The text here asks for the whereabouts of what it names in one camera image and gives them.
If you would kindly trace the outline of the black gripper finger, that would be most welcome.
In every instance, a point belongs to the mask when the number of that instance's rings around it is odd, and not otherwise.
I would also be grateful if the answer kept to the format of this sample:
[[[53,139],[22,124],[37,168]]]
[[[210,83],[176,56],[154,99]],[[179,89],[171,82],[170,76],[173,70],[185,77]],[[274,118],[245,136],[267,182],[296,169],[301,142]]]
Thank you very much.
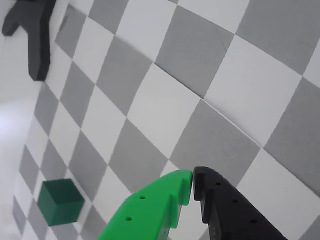
[[[286,238],[227,179],[206,166],[193,170],[193,197],[211,240]]]

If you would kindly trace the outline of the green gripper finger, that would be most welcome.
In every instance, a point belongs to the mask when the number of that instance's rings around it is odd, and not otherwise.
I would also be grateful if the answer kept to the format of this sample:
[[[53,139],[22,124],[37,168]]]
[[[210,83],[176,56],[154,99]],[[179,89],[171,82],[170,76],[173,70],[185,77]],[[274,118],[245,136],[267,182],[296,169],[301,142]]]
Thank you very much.
[[[129,196],[99,235],[100,240],[166,240],[190,202],[193,173],[170,172]]]

